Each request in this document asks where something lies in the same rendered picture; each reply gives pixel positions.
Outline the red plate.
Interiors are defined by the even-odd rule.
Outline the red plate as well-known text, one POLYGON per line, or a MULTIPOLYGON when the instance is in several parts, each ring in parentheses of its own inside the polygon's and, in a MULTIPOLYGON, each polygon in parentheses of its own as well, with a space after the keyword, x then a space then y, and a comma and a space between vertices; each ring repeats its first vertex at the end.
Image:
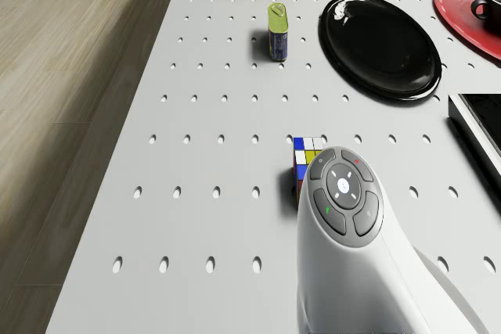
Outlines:
POLYGON ((462 38, 486 54, 501 60, 501 31, 489 28, 470 10, 473 0, 434 0, 442 19, 462 38))

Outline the flat-sided can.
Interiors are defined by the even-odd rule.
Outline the flat-sided can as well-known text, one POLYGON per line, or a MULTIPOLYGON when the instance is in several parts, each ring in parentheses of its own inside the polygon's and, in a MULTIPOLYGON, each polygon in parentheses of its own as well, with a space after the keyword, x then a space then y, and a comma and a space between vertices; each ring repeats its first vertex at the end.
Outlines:
POLYGON ((283 3, 272 2, 268 6, 269 55, 276 61, 287 59, 287 9, 283 3))

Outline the black plate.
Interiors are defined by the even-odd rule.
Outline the black plate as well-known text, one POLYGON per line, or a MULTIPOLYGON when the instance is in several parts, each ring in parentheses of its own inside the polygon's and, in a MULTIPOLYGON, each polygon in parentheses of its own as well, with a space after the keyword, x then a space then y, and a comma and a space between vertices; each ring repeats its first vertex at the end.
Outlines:
POLYGON ((385 0, 330 0, 319 20, 319 39, 351 82, 389 99, 423 99, 442 77, 431 37, 385 0))

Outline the black mug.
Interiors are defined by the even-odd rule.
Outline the black mug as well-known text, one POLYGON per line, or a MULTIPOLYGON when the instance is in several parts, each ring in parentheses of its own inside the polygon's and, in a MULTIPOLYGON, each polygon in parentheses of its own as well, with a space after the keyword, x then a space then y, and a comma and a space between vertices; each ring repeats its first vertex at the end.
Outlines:
POLYGON ((479 20, 484 20, 489 28, 501 31, 501 0, 473 0, 470 10, 479 20))

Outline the puzzle cube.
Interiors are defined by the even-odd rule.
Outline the puzzle cube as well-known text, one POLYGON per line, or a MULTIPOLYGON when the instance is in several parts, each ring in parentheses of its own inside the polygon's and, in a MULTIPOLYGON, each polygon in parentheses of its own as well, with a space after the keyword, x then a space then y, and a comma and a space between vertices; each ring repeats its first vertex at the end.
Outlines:
POLYGON ((301 187, 305 179, 308 165, 320 154, 326 144, 323 135, 320 137, 294 137, 294 183, 297 202, 300 201, 301 187))

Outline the black stove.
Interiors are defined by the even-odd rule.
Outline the black stove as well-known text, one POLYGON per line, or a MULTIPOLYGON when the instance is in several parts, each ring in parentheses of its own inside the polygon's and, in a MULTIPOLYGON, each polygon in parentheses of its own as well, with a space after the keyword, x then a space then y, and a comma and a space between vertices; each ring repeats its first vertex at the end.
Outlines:
POLYGON ((449 95, 449 118, 501 196, 501 94, 449 95))

